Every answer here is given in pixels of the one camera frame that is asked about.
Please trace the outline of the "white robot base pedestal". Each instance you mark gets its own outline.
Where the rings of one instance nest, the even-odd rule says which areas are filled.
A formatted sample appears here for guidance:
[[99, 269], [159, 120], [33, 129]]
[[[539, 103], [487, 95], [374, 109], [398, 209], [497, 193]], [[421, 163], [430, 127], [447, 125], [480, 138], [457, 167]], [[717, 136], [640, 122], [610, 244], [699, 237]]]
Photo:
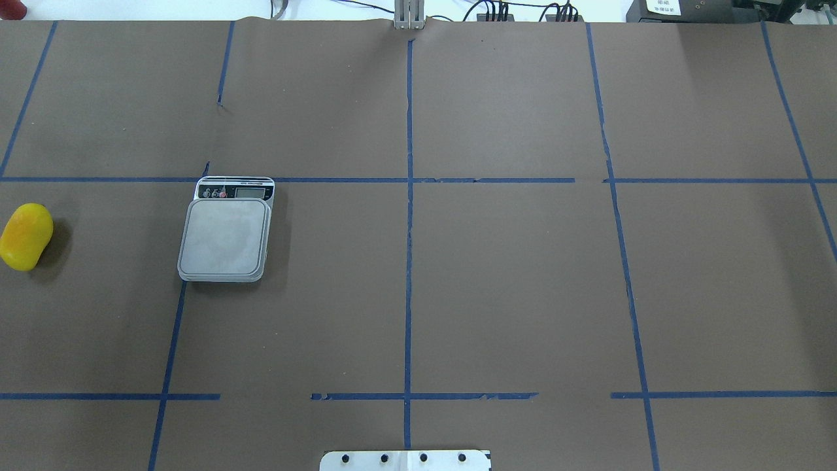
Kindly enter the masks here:
[[320, 470], [491, 470], [489, 451], [478, 449], [333, 451]]

